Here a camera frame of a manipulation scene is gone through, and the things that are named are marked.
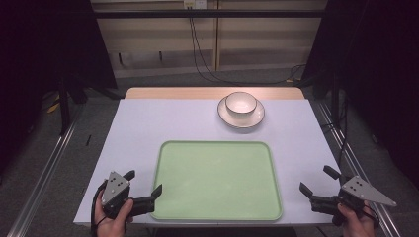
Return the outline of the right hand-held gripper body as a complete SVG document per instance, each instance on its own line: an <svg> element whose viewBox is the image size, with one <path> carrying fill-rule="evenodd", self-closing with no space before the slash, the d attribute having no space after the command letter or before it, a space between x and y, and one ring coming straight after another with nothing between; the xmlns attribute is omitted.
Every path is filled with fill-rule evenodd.
<svg viewBox="0 0 419 237"><path fill-rule="evenodd" d="M353 210L358 217L368 217L375 225L378 225L378 219L364 211L366 201L388 206L397 206L397 203L394 200L359 176L355 176L344 183L337 196L320 197L315 196L313 192L309 192L311 210L332 215L332 223L336 226L341 226L347 221L347 218L338 209L339 203Z"/></svg>

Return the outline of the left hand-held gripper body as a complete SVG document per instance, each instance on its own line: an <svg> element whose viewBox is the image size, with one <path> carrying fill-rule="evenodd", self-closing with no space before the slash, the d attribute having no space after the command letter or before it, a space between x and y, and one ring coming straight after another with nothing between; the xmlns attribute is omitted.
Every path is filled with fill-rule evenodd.
<svg viewBox="0 0 419 237"><path fill-rule="evenodd" d="M129 191L130 181L115 171L111 172L102 195L102 207L107 217L112 219L117 217L120 209L129 199ZM133 199L133 208L130 215L143 215L153 212L154 209L155 199L151 195L149 197L138 197Z"/></svg>

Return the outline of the person's right hand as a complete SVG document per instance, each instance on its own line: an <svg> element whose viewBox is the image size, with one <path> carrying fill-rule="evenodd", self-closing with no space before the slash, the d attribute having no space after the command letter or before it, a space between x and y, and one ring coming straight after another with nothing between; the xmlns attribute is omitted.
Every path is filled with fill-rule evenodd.
<svg viewBox="0 0 419 237"><path fill-rule="evenodd" d="M343 237L376 237L374 222L370 218L359 218L354 210L342 203L339 203L337 207L347 218L343 224Z"/></svg>

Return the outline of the person's left hand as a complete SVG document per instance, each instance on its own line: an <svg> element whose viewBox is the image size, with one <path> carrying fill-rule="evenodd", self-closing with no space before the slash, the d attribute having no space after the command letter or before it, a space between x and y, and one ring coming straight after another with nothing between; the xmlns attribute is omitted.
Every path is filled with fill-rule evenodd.
<svg viewBox="0 0 419 237"><path fill-rule="evenodd" d="M95 211L95 225L98 237L125 237L126 225L133 222L130 212L133 208L133 200L128 199L119 211L115 219L105 216L101 203L97 200Z"/></svg>

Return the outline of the green plastic tray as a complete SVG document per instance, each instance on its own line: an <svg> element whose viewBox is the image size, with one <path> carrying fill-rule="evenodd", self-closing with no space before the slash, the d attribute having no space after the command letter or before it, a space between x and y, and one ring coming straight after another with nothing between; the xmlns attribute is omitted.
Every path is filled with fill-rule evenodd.
<svg viewBox="0 0 419 237"><path fill-rule="evenodd" d="M157 220L275 221L283 207L269 146L258 141L167 141L154 185Z"/></svg>

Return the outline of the white table cover sheet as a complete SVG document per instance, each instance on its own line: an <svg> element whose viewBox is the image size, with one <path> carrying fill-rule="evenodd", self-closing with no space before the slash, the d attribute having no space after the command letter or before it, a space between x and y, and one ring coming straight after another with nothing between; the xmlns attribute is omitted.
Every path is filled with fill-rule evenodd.
<svg viewBox="0 0 419 237"><path fill-rule="evenodd" d="M250 128L234 128L217 113L218 100L125 99L119 104L110 132L74 221L87 225L97 188L115 171L130 170L134 198L156 187L155 172L161 146L167 141L258 141L266 143L273 158L283 213L275 221L157 220L152 213L135 223L144 226L296 226L328 224L332 218L311 210L299 190L304 183L317 195L338 194L340 185L323 172L336 161L307 100L265 100L265 117Z"/></svg>

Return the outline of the black metal stand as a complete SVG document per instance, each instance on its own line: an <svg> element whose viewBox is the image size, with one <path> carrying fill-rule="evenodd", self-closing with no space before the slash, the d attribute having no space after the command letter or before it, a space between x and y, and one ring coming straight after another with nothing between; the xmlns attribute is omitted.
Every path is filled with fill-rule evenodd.
<svg viewBox="0 0 419 237"><path fill-rule="evenodd" d="M339 80L336 73L333 73L333 84L331 89L331 116L335 127L340 127L339 121Z"/></svg>
<svg viewBox="0 0 419 237"><path fill-rule="evenodd" d="M58 83L58 95L61 114L61 135L64 135L70 126L70 110L68 104L68 93L65 87L64 79L61 78Z"/></svg>

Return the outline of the white plate with dark rim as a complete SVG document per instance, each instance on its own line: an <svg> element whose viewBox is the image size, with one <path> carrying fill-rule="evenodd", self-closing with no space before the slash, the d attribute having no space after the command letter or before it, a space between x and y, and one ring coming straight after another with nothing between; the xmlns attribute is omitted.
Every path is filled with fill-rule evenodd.
<svg viewBox="0 0 419 237"><path fill-rule="evenodd" d="M253 112L246 115L237 115L226 106L226 99L222 98L217 106L219 117L228 125L236 128L250 128L258 125L265 117L265 108L260 101L257 102Z"/></svg>

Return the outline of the yellow floor item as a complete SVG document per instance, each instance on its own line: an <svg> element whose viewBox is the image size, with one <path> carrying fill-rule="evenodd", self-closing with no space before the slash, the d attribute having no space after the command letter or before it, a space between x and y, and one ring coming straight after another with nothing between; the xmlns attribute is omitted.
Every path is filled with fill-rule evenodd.
<svg viewBox="0 0 419 237"><path fill-rule="evenodd" d="M46 112L48 114L53 113L54 111L56 111L59 105L60 105L60 96L58 95L53 101L53 103L48 107Z"/></svg>

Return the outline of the white bowl with dark rim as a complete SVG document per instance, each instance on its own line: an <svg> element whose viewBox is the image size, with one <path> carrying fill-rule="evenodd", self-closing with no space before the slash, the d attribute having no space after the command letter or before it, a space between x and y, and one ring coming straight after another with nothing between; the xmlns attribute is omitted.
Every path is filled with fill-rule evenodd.
<svg viewBox="0 0 419 237"><path fill-rule="evenodd" d="M226 108L235 115L249 115L257 107L257 100L247 92L233 92L225 98Z"/></svg>

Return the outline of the black curtain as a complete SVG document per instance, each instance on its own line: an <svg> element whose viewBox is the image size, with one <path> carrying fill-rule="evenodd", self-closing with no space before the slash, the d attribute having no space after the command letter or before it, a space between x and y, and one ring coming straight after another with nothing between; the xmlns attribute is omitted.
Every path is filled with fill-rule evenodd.
<svg viewBox="0 0 419 237"><path fill-rule="evenodd" d="M339 85L419 189L419 0L327 0L302 80Z"/></svg>
<svg viewBox="0 0 419 237"><path fill-rule="evenodd" d="M0 0L0 174L60 85L117 86L91 0Z"/></svg>

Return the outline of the metal floor rail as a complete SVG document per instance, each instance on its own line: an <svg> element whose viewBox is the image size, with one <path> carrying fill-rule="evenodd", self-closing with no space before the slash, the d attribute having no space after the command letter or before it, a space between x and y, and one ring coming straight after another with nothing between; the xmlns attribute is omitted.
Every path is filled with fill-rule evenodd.
<svg viewBox="0 0 419 237"><path fill-rule="evenodd" d="M38 178L33 190L27 201L21 208L18 217L14 221L7 237L25 237L29 227L35 217L38 208L41 205L42 198L46 192L49 183L58 167L58 164L71 140L77 122L84 111L85 106L77 106L73 115L70 117L70 124L68 128L59 135L58 140L48 157L47 163L44 166L41 176Z"/></svg>
<svg viewBox="0 0 419 237"><path fill-rule="evenodd" d="M340 159L338 159L338 164L341 165L342 162L345 161L354 175L359 176L368 182L369 178L353 152L352 147L347 142L346 135L340 128L333 124L332 113L328 106L324 102L321 102L318 105L318 108L321 111L322 117L330 127L330 132L342 152ZM376 212L379 219L379 227L386 237L401 237L399 230L393 222L392 216L384 204L371 201L370 207Z"/></svg>

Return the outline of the black horizontal frame bar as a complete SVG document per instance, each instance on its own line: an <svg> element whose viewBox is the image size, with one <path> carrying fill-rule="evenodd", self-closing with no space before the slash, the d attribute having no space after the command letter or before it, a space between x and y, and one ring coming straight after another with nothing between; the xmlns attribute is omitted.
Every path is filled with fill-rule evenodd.
<svg viewBox="0 0 419 237"><path fill-rule="evenodd" d="M98 10L98 19L139 18L322 18L324 10Z"/></svg>

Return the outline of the white wall power outlet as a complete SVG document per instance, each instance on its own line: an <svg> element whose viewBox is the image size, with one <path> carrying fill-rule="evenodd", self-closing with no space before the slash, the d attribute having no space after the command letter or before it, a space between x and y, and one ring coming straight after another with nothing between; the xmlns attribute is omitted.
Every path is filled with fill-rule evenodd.
<svg viewBox="0 0 419 237"><path fill-rule="evenodd" d="M204 10L207 6L207 0L184 0L185 9Z"/></svg>

